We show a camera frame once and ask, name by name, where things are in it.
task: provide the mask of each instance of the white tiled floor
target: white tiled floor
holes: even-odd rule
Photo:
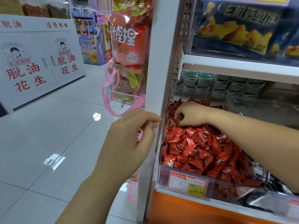
[[[92,172],[117,119],[103,103],[104,68],[85,64],[86,77],[0,118],[1,224],[54,224]],[[111,106],[117,114],[127,108]],[[137,203],[127,196],[118,192],[107,223],[134,223]]]

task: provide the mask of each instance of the cabinet handle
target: cabinet handle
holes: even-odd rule
[[[52,60],[52,64],[55,65],[53,56],[50,56],[50,58],[51,58],[51,60]]]
[[[45,67],[48,68],[46,59],[45,59],[44,57],[42,57],[42,60],[43,60],[43,63],[44,63],[44,65],[45,65]]]

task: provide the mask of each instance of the right hand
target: right hand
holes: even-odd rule
[[[192,101],[183,102],[176,110],[174,118],[181,120],[182,115],[184,115],[183,120],[178,123],[181,127],[199,126],[209,123],[209,116],[214,110],[215,108],[200,105]]]

